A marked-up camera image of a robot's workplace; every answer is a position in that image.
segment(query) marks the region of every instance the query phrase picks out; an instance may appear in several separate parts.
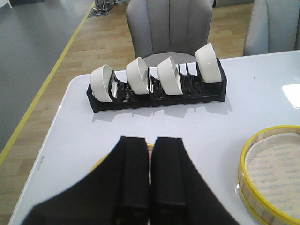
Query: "yellow rim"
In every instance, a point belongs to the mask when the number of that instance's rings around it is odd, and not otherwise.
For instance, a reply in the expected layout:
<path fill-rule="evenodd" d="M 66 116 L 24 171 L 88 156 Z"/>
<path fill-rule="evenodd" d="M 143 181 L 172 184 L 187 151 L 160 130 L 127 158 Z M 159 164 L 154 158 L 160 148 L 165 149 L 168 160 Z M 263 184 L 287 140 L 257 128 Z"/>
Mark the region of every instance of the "yellow rim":
<path fill-rule="evenodd" d="M 296 126 L 296 125 L 280 125 L 280 126 L 274 126 L 274 127 L 270 127 L 270 128 L 266 128 L 264 130 L 261 130 L 259 132 L 257 132 L 255 135 L 253 135 L 244 145 L 243 149 L 242 149 L 242 153 L 240 156 L 240 168 L 241 168 L 241 172 L 242 174 L 244 174 L 244 179 L 245 182 L 247 184 L 247 186 L 249 187 L 249 191 L 254 195 L 254 197 L 256 198 L 256 200 L 262 205 L 264 206 L 266 209 L 268 209 L 270 212 L 273 213 L 274 216 L 278 217 L 279 219 L 291 224 L 291 225 L 300 225 L 300 220 L 295 219 L 289 215 L 287 215 L 286 213 L 280 211 L 279 209 L 277 209 L 276 207 L 274 207 L 270 202 L 268 202 L 268 200 L 266 200 L 263 195 L 260 194 L 260 192 L 255 188 L 255 186 L 252 184 L 249 175 L 247 173 L 246 170 L 246 154 L 248 152 L 248 149 L 250 147 L 250 145 L 252 144 L 253 140 L 255 138 L 257 138 L 259 135 L 270 131 L 270 130 L 275 130 L 275 129 L 283 129 L 283 128 L 294 128 L 297 130 L 300 130 L 300 126 Z M 260 218 L 256 212 L 252 209 L 252 207 L 248 204 L 247 200 L 245 199 L 244 195 L 241 195 L 244 202 L 246 203 L 247 207 L 250 209 L 250 211 L 255 215 L 256 218 L 259 218 L 260 221 L 263 221 L 262 218 Z"/>

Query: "yellow floor stripe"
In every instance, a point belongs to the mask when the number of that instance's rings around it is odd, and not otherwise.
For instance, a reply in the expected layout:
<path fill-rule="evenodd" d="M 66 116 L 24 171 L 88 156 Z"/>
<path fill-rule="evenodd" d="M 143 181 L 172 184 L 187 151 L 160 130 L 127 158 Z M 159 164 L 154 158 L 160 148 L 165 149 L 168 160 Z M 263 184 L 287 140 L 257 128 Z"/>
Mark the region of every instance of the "yellow floor stripe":
<path fill-rule="evenodd" d="M 3 151 L 0 154 L 0 165 L 3 163 L 3 161 L 5 160 L 6 156 L 8 155 L 11 147 L 13 146 L 13 144 L 15 143 L 17 137 L 19 136 L 20 132 L 22 131 L 23 127 L 25 126 L 25 123 L 27 122 L 28 118 L 30 117 L 33 109 L 35 108 L 35 106 L 37 105 L 39 99 L 41 98 L 42 94 L 44 93 L 45 89 L 47 88 L 48 84 L 50 83 L 51 79 L 53 78 L 55 72 L 57 71 L 58 67 L 60 66 L 61 62 L 63 61 L 63 59 L 65 58 L 71 44 L 73 43 L 75 37 L 77 36 L 78 32 L 80 31 L 81 27 L 83 26 L 83 23 L 85 22 L 85 20 L 88 18 L 91 9 L 93 8 L 93 6 L 95 5 L 95 3 L 93 2 L 91 7 L 89 8 L 88 12 L 86 13 L 86 15 L 84 16 L 84 18 L 82 19 L 82 21 L 80 22 L 79 26 L 77 27 L 77 29 L 75 30 L 74 34 L 72 35 L 71 39 L 69 40 L 68 44 L 66 45 L 64 51 L 62 52 L 62 54 L 60 55 L 60 57 L 58 58 L 56 64 L 54 65 L 54 67 L 52 68 L 50 74 L 48 75 L 48 77 L 46 78 L 45 82 L 43 83 L 42 87 L 40 88 L 40 90 L 38 91 L 37 95 L 34 97 L 34 99 L 32 100 L 30 106 L 28 107 L 26 113 L 24 114 L 24 116 L 22 117 L 22 119 L 20 120 L 18 126 L 16 127 L 15 131 L 13 132 L 13 134 L 11 135 L 10 139 L 8 140 L 7 144 L 5 145 Z"/>

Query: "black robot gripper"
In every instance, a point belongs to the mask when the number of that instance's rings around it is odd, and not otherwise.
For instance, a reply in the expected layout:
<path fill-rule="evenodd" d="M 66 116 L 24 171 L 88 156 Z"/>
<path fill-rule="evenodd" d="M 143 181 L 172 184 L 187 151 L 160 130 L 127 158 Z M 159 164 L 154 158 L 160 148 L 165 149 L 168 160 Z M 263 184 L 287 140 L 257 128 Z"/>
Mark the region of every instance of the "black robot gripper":
<path fill-rule="evenodd" d="M 32 208 L 23 225 L 238 225 L 180 138 L 121 137 L 81 181 Z"/>

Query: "yellow plate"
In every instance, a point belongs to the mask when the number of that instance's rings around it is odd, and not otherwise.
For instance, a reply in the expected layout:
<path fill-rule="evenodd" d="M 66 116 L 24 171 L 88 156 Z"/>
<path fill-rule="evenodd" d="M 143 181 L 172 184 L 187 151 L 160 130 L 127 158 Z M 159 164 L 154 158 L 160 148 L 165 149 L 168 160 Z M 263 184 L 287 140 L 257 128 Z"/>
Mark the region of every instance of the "yellow plate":
<path fill-rule="evenodd" d="M 264 129 L 243 147 L 240 195 L 264 225 L 300 225 L 300 126 Z"/>

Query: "wooden floor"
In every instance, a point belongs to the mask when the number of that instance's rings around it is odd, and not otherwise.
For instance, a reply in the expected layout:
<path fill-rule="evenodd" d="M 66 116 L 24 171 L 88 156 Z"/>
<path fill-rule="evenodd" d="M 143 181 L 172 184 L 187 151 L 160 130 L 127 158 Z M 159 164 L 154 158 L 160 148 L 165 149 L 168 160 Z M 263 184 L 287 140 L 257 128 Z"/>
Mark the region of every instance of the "wooden floor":
<path fill-rule="evenodd" d="M 127 3 L 108 16 L 88 18 L 60 64 L 41 99 L 0 166 L 0 225 L 6 225 L 31 167 L 71 79 L 110 65 L 125 69 L 134 51 L 125 17 Z M 214 9 L 209 41 L 219 58 L 242 55 L 252 4 Z"/>

